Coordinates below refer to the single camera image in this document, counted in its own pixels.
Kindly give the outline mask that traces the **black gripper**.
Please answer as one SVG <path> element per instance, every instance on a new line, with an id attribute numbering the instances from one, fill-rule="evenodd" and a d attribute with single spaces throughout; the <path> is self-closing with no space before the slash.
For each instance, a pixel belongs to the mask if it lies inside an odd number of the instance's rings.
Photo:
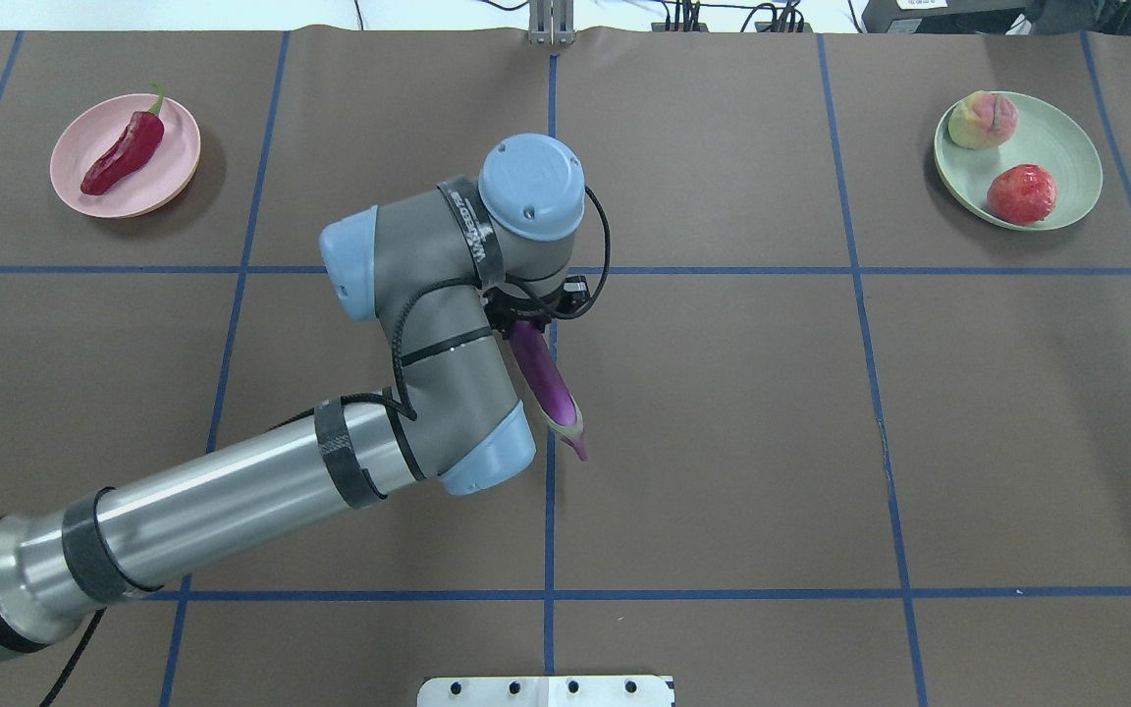
<path id="1" fill-rule="evenodd" d="M 528 282 L 517 281 L 486 292 L 486 321 L 491 330 L 510 340 L 516 325 L 528 325 L 543 334 L 560 319 L 582 318 L 592 309 L 592 287 L 585 277 L 566 277 L 550 294 L 530 291 Z"/>

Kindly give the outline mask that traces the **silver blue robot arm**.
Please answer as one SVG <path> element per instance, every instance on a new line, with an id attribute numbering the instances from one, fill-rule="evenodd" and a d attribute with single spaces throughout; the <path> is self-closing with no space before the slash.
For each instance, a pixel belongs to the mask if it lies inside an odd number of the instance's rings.
<path id="1" fill-rule="evenodd" d="M 381 326 L 394 381 L 319 403 L 264 434 L 45 516 L 0 514 L 0 662 L 63 641 L 81 619 L 420 480 L 499 486 L 537 443 L 499 337 L 571 446 L 582 415 L 543 326 L 592 307 L 568 274 L 594 201 L 582 161 L 542 133 L 507 137 L 456 176 L 323 229 L 342 309 Z"/>

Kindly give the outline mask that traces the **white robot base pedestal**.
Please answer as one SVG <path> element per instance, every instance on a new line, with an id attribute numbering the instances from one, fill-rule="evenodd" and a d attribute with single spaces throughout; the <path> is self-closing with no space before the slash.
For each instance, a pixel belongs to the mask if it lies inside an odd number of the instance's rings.
<path id="1" fill-rule="evenodd" d="M 417 706 L 676 706 L 672 676 L 439 676 Z"/>

